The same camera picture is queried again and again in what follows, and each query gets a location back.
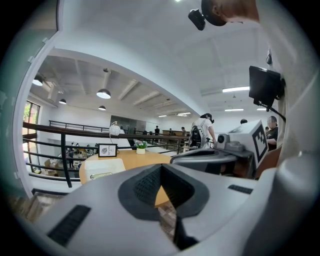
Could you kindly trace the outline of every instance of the floor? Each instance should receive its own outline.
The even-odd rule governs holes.
[[[50,209],[63,195],[52,195],[36,192],[32,199],[11,198],[9,205],[12,211],[20,215],[31,223],[34,223],[41,215]],[[173,240],[176,226],[176,210],[168,202],[158,208],[160,214],[160,225],[162,230]]]

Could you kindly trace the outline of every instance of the camera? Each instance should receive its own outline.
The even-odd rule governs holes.
[[[204,16],[201,14],[199,9],[191,10],[188,14],[188,18],[192,21],[192,23],[196,26],[196,28],[200,31],[205,29],[206,22]]]

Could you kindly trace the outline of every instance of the window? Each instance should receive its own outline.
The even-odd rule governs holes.
[[[23,121],[26,123],[37,124],[38,117],[39,117],[39,111],[40,111],[39,105],[34,104],[30,101],[27,101],[25,103],[25,107],[24,107]],[[27,135],[27,134],[37,134],[37,131],[23,127],[22,128],[22,135]],[[25,143],[23,143],[22,146],[23,146],[23,151],[38,153],[38,146],[36,143],[25,142]],[[26,163],[39,165],[39,157],[38,156],[31,155],[28,153],[24,153],[23,155],[24,155],[24,161]],[[30,172],[35,172],[35,170],[36,170],[35,167],[31,167],[29,165],[27,165],[27,169]]]
[[[30,101],[25,103],[23,121],[30,124],[37,124],[39,117],[40,106]],[[22,135],[35,134],[36,131],[32,129],[22,128]]]

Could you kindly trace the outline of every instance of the backpack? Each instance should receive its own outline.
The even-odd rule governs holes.
[[[190,132],[190,137],[189,137],[189,147],[197,147],[197,148],[202,148],[205,143],[207,142],[206,139],[203,139],[204,134],[202,132],[202,126],[204,125],[206,120],[203,120],[203,122],[198,126],[194,125],[191,129]]]

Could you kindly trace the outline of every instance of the black cap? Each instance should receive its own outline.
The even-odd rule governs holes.
[[[211,1],[212,0],[202,0],[201,10],[203,17],[212,25],[218,27],[224,26],[227,22],[221,19],[220,16],[213,14]]]

